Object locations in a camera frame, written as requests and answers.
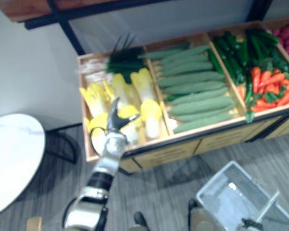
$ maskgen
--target gray carpet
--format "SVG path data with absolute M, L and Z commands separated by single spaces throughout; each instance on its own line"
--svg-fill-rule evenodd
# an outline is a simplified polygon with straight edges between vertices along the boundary
M 82 127 L 60 132 L 80 154 L 76 165 L 45 155 L 40 171 L 11 206 L 0 213 L 0 231 L 24 231 L 26 220 L 42 216 L 43 231 L 61 230 L 66 204 L 85 185 L 92 164 L 84 160 Z M 68 144 L 51 136 L 47 149 L 71 154 Z M 279 203 L 289 213 L 289 134 L 240 143 L 125 176 L 117 175 L 108 203 L 107 231 L 126 231 L 133 213 L 142 211 L 153 231 L 187 230 L 187 203 L 230 160 L 254 178 L 279 188 Z

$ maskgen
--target silver robot arm segment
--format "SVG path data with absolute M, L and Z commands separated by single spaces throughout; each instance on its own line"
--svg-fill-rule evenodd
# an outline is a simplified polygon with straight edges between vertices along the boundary
M 107 119 L 108 134 L 103 155 L 95 164 L 87 185 L 68 210 L 64 221 L 65 230 L 104 230 L 109 190 L 127 145 L 126 137 L 119 130 L 139 116 L 133 115 L 127 119 L 118 117 L 118 100 L 112 103 Z

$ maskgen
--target plastic basket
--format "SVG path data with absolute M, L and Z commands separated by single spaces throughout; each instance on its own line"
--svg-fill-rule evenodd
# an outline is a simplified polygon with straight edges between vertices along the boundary
M 257 221 L 260 217 L 265 230 L 289 230 L 289 215 L 279 205 L 265 210 L 272 195 L 231 161 L 199 190 L 196 199 L 226 230 L 236 230 L 242 218 Z

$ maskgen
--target produce display shelf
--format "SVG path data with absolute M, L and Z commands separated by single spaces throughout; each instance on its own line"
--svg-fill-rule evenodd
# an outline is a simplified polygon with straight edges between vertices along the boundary
M 187 36 L 177 38 L 165 39 L 143 46 L 145 51 L 155 51 L 161 48 L 171 47 L 189 41 L 193 46 L 209 44 L 211 50 L 218 58 L 220 65 L 225 73 L 225 81 L 228 87 L 228 95 L 237 102 L 236 116 L 230 120 L 204 126 L 201 128 L 193 129 L 190 131 L 173 134 L 173 119 L 167 113 L 168 106 L 164 102 L 164 95 L 158 85 L 154 85 L 158 102 L 163 112 L 163 119 L 161 121 L 162 133 L 159 139 L 148 140 L 141 136 L 144 131 L 140 131 L 138 145 L 129 146 L 123 156 L 120 167 L 128 173 L 139 171 L 141 169 L 158 166 L 164 163 L 176 161 L 179 159 L 187 158 L 196 154 L 202 154 L 210 150 L 225 147 L 234 143 L 243 141 L 250 141 L 256 139 L 259 134 L 269 129 L 273 124 L 289 115 L 289 104 L 255 114 L 252 123 L 246 123 L 246 107 L 243 100 L 240 98 L 234 82 L 232 81 L 225 65 L 223 64 L 220 56 L 218 55 L 211 39 L 212 36 L 220 34 L 226 30 L 231 31 L 234 35 L 243 36 L 245 28 L 257 27 L 265 28 L 261 22 L 251 22 L 240 24 L 236 26 L 229 26 L 220 29 L 211 30 L 208 32 L 195 33 Z M 277 47 L 278 51 L 289 61 L 289 57 L 285 55 L 283 47 Z M 102 58 L 109 56 L 108 53 L 103 54 L 88 54 L 78 57 L 79 66 L 93 58 Z M 146 60 L 150 70 L 153 82 L 156 83 L 158 76 L 156 75 L 156 66 L 154 61 Z M 84 74 L 79 74 L 79 85 L 86 87 Z M 83 99 L 81 99 L 82 115 L 83 117 L 91 118 L 89 109 Z M 93 152 L 91 147 L 91 140 L 86 130 L 85 123 L 83 122 L 85 152 L 87 161 L 95 161 L 99 156 Z

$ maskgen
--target marble tabletop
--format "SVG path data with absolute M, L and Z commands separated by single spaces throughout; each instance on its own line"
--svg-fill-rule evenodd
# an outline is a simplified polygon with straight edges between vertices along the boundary
M 0 212 L 27 187 L 43 159 L 45 132 L 25 114 L 0 117 Z

